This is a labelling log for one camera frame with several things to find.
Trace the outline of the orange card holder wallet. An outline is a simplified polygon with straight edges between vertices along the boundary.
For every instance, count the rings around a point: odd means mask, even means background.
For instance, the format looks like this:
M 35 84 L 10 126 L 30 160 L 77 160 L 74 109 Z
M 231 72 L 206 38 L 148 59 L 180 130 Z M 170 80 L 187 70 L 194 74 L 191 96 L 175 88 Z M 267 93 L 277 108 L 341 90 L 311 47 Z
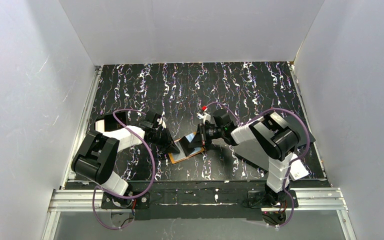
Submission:
M 168 157 L 172 164 L 177 164 L 179 162 L 182 162 L 184 160 L 187 160 L 195 155 L 198 155 L 204 152 L 205 149 L 202 146 L 194 147 L 194 148 L 189 147 L 189 143 L 193 140 L 195 135 L 196 135 L 196 132 L 193 132 L 174 141 L 174 144 L 178 148 L 179 153 L 172 153 L 172 152 L 168 153 Z

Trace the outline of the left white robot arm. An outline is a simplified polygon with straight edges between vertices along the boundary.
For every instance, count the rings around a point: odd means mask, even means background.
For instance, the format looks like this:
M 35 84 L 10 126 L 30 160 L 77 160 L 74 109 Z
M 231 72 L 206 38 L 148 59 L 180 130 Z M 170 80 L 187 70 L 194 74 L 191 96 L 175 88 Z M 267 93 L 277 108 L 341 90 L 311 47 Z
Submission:
M 121 128 L 104 132 L 88 131 L 71 162 L 71 170 L 96 183 L 102 191 L 117 198 L 133 200 L 148 192 L 155 180 L 156 161 L 149 145 L 156 145 L 163 154 L 178 154 L 180 150 L 161 114 L 148 111 L 137 124 L 126 125 L 117 117 L 117 113 L 114 111 L 112 115 Z M 138 145 L 144 145 L 150 155 L 151 180 L 143 192 L 128 196 L 126 191 L 129 184 L 114 171 L 114 167 L 119 152 Z

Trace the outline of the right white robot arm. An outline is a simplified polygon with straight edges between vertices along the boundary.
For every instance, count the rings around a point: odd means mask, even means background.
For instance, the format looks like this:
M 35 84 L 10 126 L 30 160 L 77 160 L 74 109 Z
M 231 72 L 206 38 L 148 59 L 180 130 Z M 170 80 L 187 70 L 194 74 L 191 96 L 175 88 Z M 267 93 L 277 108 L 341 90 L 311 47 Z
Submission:
M 271 204 L 284 200 L 290 182 L 288 168 L 301 140 L 300 133 L 289 122 L 273 112 L 239 126 L 226 110 L 218 109 L 213 115 L 204 115 L 193 139 L 183 149 L 189 153 L 194 148 L 206 148 L 214 139 L 223 139 L 231 146 L 257 141 L 268 156 L 264 198 Z

